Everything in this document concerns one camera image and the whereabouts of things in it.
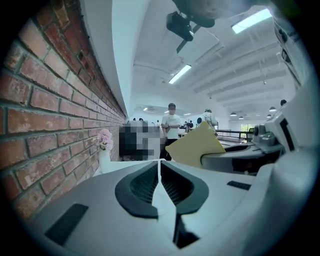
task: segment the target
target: black vent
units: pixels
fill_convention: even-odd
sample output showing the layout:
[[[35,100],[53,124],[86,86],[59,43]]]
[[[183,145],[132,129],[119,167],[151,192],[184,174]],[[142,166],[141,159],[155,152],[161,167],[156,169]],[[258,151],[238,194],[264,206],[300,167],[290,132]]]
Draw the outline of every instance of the black vent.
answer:
[[[115,198],[132,216],[157,219],[157,208],[152,206],[152,197],[158,184],[158,162],[143,166],[121,179],[115,186]]]
[[[151,204],[156,186],[158,185],[158,165],[134,178],[130,183],[132,193],[140,200]]]
[[[161,182],[179,215],[197,212],[209,196],[208,185],[167,161],[161,162]]]
[[[73,204],[45,233],[45,236],[63,246],[87,210],[88,206]]]
[[[194,190],[190,180],[165,165],[161,166],[161,183],[174,205],[185,200]]]

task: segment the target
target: white machine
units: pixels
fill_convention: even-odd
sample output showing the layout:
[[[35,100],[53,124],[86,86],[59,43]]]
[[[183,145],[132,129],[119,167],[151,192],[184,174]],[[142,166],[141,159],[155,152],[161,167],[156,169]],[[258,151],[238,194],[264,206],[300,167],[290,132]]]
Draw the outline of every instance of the white machine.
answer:
[[[62,256],[262,255],[318,175],[319,87],[308,77],[251,143],[203,155],[206,169],[159,160],[89,178],[31,219],[30,234]]]

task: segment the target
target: yellow paper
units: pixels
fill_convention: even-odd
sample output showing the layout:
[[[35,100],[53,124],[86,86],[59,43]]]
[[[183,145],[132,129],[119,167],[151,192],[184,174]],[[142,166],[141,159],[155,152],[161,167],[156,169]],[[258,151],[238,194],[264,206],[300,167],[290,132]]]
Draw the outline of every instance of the yellow paper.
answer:
[[[207,122],[166,146],[165,150],[174,161],[197,168],[204,168],[200,162],[202,155],[226,152]]]

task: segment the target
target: red brick wall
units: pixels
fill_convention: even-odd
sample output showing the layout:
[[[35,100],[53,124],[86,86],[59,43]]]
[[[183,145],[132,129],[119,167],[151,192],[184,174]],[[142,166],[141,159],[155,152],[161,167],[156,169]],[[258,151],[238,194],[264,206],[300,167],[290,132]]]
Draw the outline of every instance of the red brick wall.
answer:
[[[25,24],[1,73],[0,175],[17,212],[29,218],[91,177],[104,127],[119,160],[125,116],[104,80],[75,0],[55,0]]]

